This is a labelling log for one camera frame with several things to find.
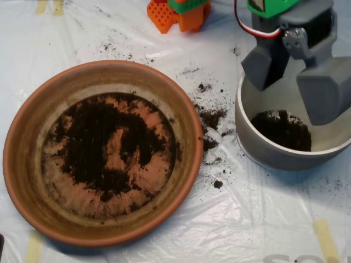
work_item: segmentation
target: orange 3d-printed part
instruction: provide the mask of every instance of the orange 3d-printed part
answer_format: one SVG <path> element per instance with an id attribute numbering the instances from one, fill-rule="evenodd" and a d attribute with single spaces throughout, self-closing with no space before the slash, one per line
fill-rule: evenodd
<path id="1" fill-rule="evenodd" d="M 179 23 L 181 32 L 199 31 L 211 12 L 210 1 L 182 14 L 177 14 L 165 1 L 151 0 L 148 5 L 148 17 L 162 34 L 167 33 L 176 23 Z"/>
<path id="2" fill-rule="evenodd" d="M 168 3 L 157 3 L 159 0 L 151 0 L 148 5 L 148 17 L 155 24 L 162 34 L 168 32 L 171 26 L 177 23 L 173 9 L 168 6 Z"/>

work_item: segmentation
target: soil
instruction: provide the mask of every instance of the soil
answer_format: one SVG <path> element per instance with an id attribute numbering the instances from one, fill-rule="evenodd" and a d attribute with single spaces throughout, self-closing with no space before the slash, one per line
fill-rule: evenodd
<path id="1" fill-rule="evenodd" d="M 227 136 L 227 135 L 229 135 L 229 134 L 233 134 L 235 132 L 235 130 L 228 130 L 228 131 L 226 131 L 225 133 L 222 133 L 221 134 L 221 137 L 225 137 L 225 136 Z"/>
<path id="2" fill-rule="evenodd" d="M 212 139 L 203 140 L 203 152 L 206 153 L 208 150 L 213 149 L 218 146 L 218 142 Z"/>
<path id="3" fill-rule="evenodd" d="M 205 84 L 203 85 L 202 83 L 199 85 L 199 89 L 200 89 L 200 92 L 203 93 L 209 89 L 212 89 L 212 85 L 211 84 Z"/>
<path id="4" fill-rule="evenodd" d="M 225 117 L 226 115 L 227 112 L 225 110 L 204 111 L 200 113 L 202 122 L 215 130 L 218 128 L 219 119 Z"/>
<path id="5" fill-rule="evenodd" d="M 216 180 L 213 184 L 214 188 L 220 189 L 223 186 L 221 181 Z"/>
<path id="6" fill-rule="evenodd" d="M 158 111 L 164 128 L 172 135 L 170 138 L 172 167 L 177 151 L 173 130 L 167 118 L 155 105 L 136 95 L 100 94 L 70 107 L 58 119 L 55 129 L 56 142 L 67 139 L 67 143 L 57 151 L 56 156 L 64 159 L 61 169 L 64 173 L 70 174 L 75 184 L 81 182 L 87 185 L 86 188 L 103 191 L 100 198 L 102 202 L 110 200 L 113 194 L 126 193 L 131 189 L 141 190 L 135 182 L 129 183 L 127 170 L 106 168 L 107 143 L 118 129 L 123 129 L 119 154 L 127 167 L 135 162 L 133 156 L 137 151 L 139 153 L 137 162 L 143 168 L 151 161 L 154 153 L 164 151 L 165 144 L 169 143 L 165 137 L 159 138 L 155 134 L 155 128 L 149 128 L 139 115 L 120 112 L 112 103 L 104 101 L 106 96 L 113 97 L 118 102 L 127 102 L 130 109 L 134 108 L 133 103 L 138 100 L 147 104 L 152 110 Z M 67 118 L 72 120 L 69 129 L 65 129 Z"/>
<path id="7" fill-rule="evenodd" d="M 279 117 L 271 111 L 261 112 L 251 120 L 253 126 L 269 140 L 283 147 L 297 151 L 310 152 L 311 133 L 308 127 L 296 116 L 286 111 L 278 111 Z"/>

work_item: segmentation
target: white ceramic pot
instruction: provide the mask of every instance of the white ceramic pot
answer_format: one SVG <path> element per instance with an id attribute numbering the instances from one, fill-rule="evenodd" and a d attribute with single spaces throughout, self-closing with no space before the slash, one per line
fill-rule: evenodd
<path id="1" fill-rule="evenodd" d="M 258 91 L 245 75 L 240 79 L 235 103 L 237 134 L 248 155 L 267 168 L 310 169 L 335 157 L 351 143 L 351 108 L 327 125 L 311 125 L 296 83 L 296 75 L 303 69 L 303 62 L 291 59 L 283 78 L 263 92 Z M 286 110 L 300 118 L 311 132 L 312 151 L 290 150 L 263 136 L 250 120 L 269 110 Z"/>

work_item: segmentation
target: yellow tape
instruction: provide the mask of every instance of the yellow tape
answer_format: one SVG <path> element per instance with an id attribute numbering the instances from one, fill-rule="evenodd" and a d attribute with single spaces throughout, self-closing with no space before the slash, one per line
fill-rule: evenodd
<path id="1" fill-rule="evenodd" d="M 319 245 L 322 250 L 326 263 L 340 263 L 338 251 L 331 237 L 328 223 L 325 219 L 318 220 L 314 223 Z"/>
<path id="2" fill-rule="evenodd" d="M 55 16 L 64 15 L 64 0 L 54 0 L 53 6 Z"/>
<path id="3" fill-rule="evenodd" d="M 26 263 L 39 263 L 43 236 L 36 230 L 29 233 Z"/>
<path id="4" fill-rule="evenodd" d="M 48 0 L 38 0 L 37 9 L 35 10 L 36 15 L 43 14 L 45 12 Z"/>

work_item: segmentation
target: plastic sheet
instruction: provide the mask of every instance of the plastic sheet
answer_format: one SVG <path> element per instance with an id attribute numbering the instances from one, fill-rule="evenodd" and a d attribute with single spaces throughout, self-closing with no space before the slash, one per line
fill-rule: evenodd
<path id="1" fill-rule="evenodd" d="M 180 33 L 173 25 L 166 35 L 148 19 L 148 0 L 64 0 L 61 13 L 60 1 L 49 1 L 41 14 L 40 2 L 45 0 L 0 1 L 2 147 L 17 110 L 36 88 L 67 68 L 95 60 L 146 64 L 175 80 L 194 103 L 228 113 L 217 131 L 208 132 L 219 146 L 205 155 L 188 198 L 159 228 L 104 249 L 73 248 L 43 237 L 38 262 L 324 262 L 313 229 L 320 219 L 328 222 L 341 262 L 347 257 L 351 262 L 351 149 L 322 167 L 285 174 L 251 162 L 235 133 L 221 136 L 235 129 L 240 61 L 255 46 L 234 21 L 231 0 L 211 1 L 211 16 L 200 33 Z M 245 1 L 239 5 L 241 19 L 249 24 Z M 351 55 L 351 2 L 335 0 L 335 10 L 333 52 Z M 200 83 L 212 89 L 201 93 Z M 218 157 L 222 161 L 214 162 Z M 215 180 L 223 182 L 221 189 L 213 187 Z M 1 262 L 28 262 L 31 231 L 1 177 Z"/>

